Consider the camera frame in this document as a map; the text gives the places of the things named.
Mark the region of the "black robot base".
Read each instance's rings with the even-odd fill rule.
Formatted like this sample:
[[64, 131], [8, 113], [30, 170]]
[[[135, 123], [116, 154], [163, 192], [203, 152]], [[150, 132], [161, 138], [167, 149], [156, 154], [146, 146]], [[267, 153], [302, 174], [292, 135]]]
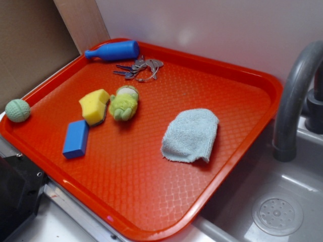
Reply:
[[1, 241], [9, 241], [38, 214], [45, 172], [23, 154], [1, 158]]

